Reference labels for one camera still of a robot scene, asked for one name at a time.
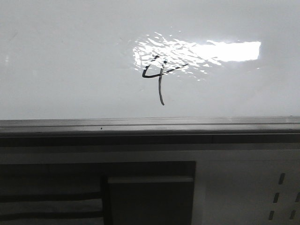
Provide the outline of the dark box under whiteboard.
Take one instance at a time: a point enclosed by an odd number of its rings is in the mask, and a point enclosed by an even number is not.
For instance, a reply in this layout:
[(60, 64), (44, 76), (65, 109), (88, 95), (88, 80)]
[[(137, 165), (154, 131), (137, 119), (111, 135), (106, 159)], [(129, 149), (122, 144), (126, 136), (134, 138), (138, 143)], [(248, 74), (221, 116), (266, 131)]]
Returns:
[(115, 225), (191, 224), (191, 176), (113, 177), (108, 184)]

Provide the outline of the white perforated metal panel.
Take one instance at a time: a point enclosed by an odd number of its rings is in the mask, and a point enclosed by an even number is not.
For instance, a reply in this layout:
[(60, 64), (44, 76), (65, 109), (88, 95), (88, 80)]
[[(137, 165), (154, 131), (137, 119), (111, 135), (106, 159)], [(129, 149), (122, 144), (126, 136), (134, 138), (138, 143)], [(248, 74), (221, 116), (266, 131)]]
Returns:
[(300, 161), (229, 159), (208, 163), (203, 225), (298, 225)]

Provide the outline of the dark slatted shelf rack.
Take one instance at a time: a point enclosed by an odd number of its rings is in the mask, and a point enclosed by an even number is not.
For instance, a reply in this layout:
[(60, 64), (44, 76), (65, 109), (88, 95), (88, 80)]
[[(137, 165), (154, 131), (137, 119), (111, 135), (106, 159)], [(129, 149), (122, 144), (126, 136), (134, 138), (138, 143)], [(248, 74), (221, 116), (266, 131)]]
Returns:
[(137, 162), (0, 167), (3, 225), (113, 225), (108, 180), (191, 176), (195, 162)]

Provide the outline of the white whiteboard with aluminium frame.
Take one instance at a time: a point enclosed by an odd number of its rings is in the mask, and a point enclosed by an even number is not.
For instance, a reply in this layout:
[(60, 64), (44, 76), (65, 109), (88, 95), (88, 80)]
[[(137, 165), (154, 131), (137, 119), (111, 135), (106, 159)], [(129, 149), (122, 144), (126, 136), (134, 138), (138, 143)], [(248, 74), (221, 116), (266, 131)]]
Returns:
[(300, 140), (297, 0), (3, 0), (2, 137)]

